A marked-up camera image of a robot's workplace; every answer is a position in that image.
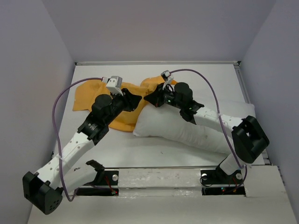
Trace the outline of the white pillow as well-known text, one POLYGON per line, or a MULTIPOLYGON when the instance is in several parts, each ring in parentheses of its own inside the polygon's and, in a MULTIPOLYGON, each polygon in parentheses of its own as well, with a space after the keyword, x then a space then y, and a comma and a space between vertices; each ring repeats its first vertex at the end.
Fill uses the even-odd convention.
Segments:
MULTIPOLYGON (((214 99, 198 98, 199 103, 216 111, 214 99)), ((220 112, 233 117, 256 116, 255 106, 244 102, 218 100, 220 112)), ((133 135, 137 137, 162 137, 213 153, 230 154, 224 134, 203 125, 186 122, 179 109, 170 105, 159 108, 147 104, 139 114, 133 135)))

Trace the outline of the yellow orange pillowcase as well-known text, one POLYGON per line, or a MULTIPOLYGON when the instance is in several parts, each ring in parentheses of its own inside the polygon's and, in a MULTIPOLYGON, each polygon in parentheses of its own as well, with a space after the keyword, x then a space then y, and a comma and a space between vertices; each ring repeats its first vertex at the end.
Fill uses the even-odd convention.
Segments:
POLYGON ((89 112, 78 132, 91 134, 109 128, 132 132, 139 114, 147 105, 144 97, 163 82, 160 76, 147 78, 140 85, 123 82, 121 94, 112 94, 104 81, 85 81, 76 88, 73 103, 73 111, 89 112))

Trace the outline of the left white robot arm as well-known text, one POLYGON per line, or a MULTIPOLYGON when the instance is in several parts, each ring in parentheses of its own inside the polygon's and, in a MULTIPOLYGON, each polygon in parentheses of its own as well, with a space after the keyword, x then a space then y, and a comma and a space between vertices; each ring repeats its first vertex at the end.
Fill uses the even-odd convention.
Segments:
POLYGON ((22 178, 24 197, 43 214, 51 214, 63 199, 66 185, 63 176, 108 133, 109 124, 123 111, 134 111, 142 97, 123 88, 116 95, 96 97, 92 111, 65 147, 35 173, 28 171, 22 178))

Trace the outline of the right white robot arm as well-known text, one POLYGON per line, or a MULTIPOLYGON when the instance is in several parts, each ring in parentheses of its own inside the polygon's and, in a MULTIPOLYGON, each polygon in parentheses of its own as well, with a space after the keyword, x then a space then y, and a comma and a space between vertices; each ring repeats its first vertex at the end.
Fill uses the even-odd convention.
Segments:
POLYGON ((226 139, 232 138, 230 146, 234 148, 210 175, 218 182, 226 183, 232 174, 247 164, 252 164, 268 147, 270 141, 253 116, 245 118, 222 115, 193 99, 193 91, 189 85, 180 82, 171 87, 169 84, 159 84, 144 100, 161 107, 164 104, 179 109, 179 114, 187 122, 203 125, 222 132, 226 139))

